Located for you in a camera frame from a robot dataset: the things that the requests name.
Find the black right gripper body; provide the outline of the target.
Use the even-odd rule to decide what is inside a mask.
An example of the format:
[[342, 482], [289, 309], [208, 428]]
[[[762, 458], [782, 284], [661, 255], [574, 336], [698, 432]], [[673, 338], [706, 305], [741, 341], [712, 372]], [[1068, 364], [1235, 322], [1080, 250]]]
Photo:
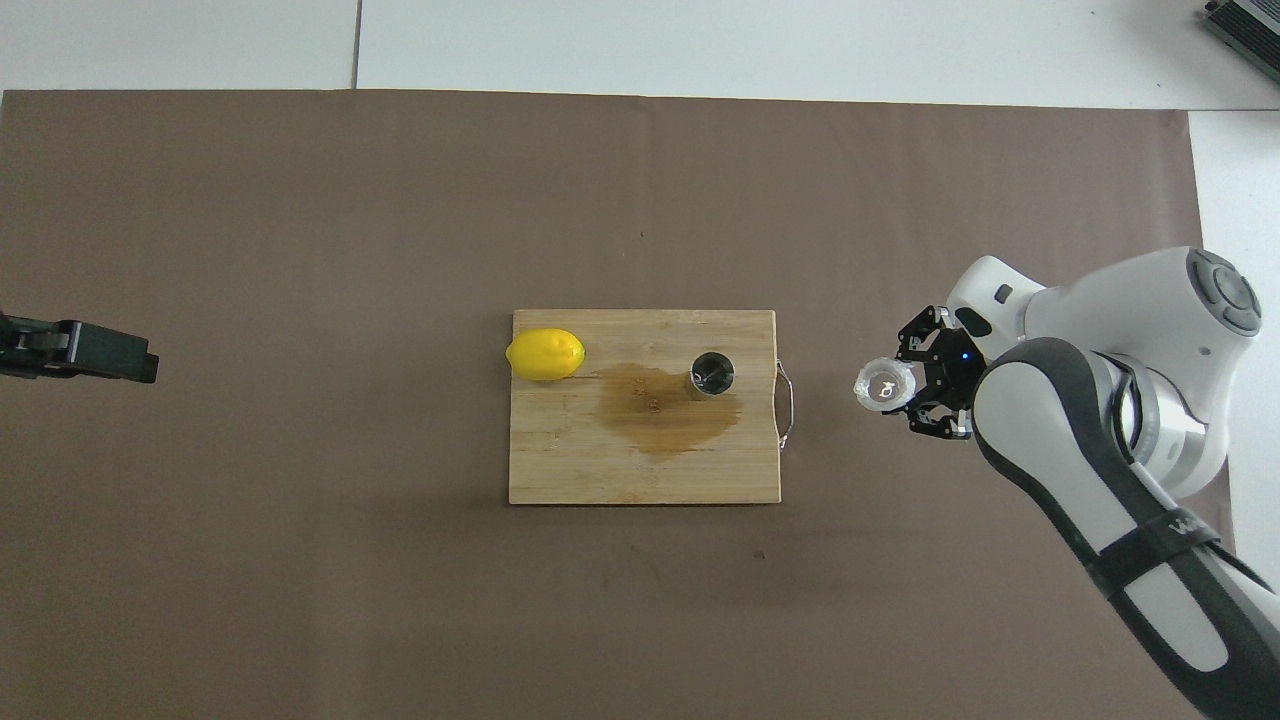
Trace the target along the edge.
[[972, 410], [986, 357], [965, 331], [938, 331], [925, 351], [925, 406]]

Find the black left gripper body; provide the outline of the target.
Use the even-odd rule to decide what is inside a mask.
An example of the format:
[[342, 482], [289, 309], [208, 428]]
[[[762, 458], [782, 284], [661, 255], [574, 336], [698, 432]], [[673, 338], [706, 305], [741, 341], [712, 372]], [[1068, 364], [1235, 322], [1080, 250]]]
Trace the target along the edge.
[[54, 364], [63, 332], [56, 322], [0, 313], [0, 375], [22, 379], [63, 378]]

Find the small white ribbed cup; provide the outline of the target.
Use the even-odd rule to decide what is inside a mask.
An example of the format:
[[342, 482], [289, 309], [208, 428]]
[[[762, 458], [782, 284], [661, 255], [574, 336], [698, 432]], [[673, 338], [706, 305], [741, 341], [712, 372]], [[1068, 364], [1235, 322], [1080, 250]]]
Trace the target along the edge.
[[895, 357], [872, 359], [858, 373], [854, 395], [864, 409], [896, 413], [916, 395], [913, 365]]

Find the steel jigger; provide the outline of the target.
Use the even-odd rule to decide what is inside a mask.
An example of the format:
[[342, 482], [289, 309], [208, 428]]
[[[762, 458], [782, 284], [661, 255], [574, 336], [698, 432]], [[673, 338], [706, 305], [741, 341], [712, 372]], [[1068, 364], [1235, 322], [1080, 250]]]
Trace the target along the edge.
[[708, 401], [724, 396], [736, 379], [736, 366], [724, 354], [707, 351], [695, 357], [685, 377], [687, 396], [692, 401]]

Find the brown paper table mat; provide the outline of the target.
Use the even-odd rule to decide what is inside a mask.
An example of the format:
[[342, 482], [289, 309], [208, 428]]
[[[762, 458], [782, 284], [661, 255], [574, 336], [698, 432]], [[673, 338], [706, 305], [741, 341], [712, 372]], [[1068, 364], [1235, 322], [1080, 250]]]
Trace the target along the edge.
[[[978, 258], [1201, 241], [1180, 111], [8, 92], [0, 720], [1201, 720], [974, 443], [852, 397]], [[771, 309], [782, 502], [507, 503], [511, 316]]]

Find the wooden cutting board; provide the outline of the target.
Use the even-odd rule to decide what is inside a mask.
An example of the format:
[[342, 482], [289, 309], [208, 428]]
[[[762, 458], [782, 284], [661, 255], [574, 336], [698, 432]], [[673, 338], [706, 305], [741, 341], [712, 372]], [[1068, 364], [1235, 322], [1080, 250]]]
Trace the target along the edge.
[[[585, 345], [571, 377], [513, 378], [513, 505], [748, 505], [782, 500], [792, 427], [776, 407], [790, 380], [772, 310], [520, 309], [515, 334], [561, 328]], [[722, 397], [692, 401], [700, 354], [736, 366]]]

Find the yellow lemon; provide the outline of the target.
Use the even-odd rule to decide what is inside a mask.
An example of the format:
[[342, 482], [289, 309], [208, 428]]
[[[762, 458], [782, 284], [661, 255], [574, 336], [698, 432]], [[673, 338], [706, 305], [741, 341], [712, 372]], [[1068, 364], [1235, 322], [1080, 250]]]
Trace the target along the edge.
[[506, 348], [512, 373], [532, 382], [571, 377], [584, 364], [585, 355], [585, 345], [576, 334], [548, 327], [517, 333]]

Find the grey ribbed metal box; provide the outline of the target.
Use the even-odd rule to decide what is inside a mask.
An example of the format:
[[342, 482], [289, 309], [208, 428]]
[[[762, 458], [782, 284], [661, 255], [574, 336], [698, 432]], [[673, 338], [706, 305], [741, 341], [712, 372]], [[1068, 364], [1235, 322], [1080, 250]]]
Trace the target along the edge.
[[1280, 0], [1206, 0], [1206, 29], [1225, 44], [1280, 61]]

